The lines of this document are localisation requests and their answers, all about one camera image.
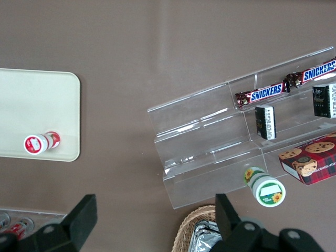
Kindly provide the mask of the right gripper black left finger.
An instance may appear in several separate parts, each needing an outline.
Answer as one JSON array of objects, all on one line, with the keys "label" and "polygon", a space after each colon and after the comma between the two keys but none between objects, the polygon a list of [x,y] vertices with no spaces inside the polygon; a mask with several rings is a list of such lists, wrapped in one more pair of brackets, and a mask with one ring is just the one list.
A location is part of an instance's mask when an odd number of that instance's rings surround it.
[{"label": "right gripper black left finger", "polygon": [[21,240],[1,234],[1,251],[80,251],[97,223],[97,198],[85,195],[59,224],[49,224]]}]

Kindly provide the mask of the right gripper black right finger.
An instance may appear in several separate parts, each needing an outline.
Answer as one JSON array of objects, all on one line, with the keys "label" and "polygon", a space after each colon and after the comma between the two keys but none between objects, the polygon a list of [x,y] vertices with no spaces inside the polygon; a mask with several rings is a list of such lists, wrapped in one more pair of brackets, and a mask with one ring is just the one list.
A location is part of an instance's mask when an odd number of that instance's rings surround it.
[{"label": "right gripper black right finger", "polygon": [[222,240],[210,251],[323,251],[300,229],[285,228],[276,236],[253,221],[241,220],[226,194],[216,194],[215,215]]}]

